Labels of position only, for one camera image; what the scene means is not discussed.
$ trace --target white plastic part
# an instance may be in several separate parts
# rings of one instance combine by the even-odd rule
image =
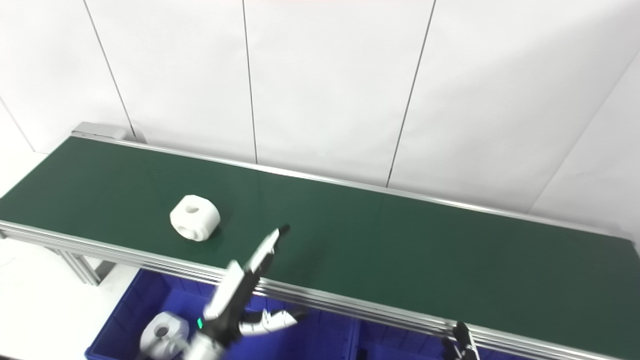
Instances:
[[[180,344],[188,336],[187,320],[165,311],[156,315],[142,332],[140,351],[154,360],[171,360],[182,350]]]
[[[183,360],[219,360],[225,354],[225,349],[210,337],[200,331],[191,338],[191,346],[187,348],[182,358]]]
[[[220,213],[211,201],[197,195],[187,195],[169,214],[171,225],[182,237],[204,241],[220,223]]]

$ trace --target white wall panel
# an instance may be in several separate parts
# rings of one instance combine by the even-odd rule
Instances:
[[[531,213],[640,241],[640,53]]]
[[[255,161],[241,1],[87,1],[134,129]]]
[[[384,185],[431,1],[245,6],[258,162]]]
[[[439,1],[390,187],[527,211],[640,48],[637,0]]]
[[[0,158],[12,151],[31,151],[31,148],[0,102]]]
[[[36,151],[82,121],[128,128],[82,1],[0,1],[0,94]]]

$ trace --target blue plastic bin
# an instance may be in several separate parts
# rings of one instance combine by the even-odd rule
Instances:
[[[162,311],[189,321],[190,334],[215,287],[196,281],[140,270],[102,330],[84,353],[89,360],[134,360],[142,330]],[[291,305],[253,297],[248,309],[283,309]],[[226,360],[350,360],[358,321],[312,309],[298,325],[271,334],[245,337],[231,346]]]
[[[89,360],[134,360],[142,330],[162,311],[196,320],[215,287],[170,275],[140,270],[85,352]],[[282,301],[252,297],[247,309],[260,311],[291,307]],[[311,309],[298,325],[231,346],[225,360],[441,360],[440,338]],[[479,349],[482,360],[526,360]]]
[[[444,347],[430,336],[372,322],[360,322],[354,333],[354,360],[442,360]],[[501,352],[478,348],[482,360],[527,360]]]

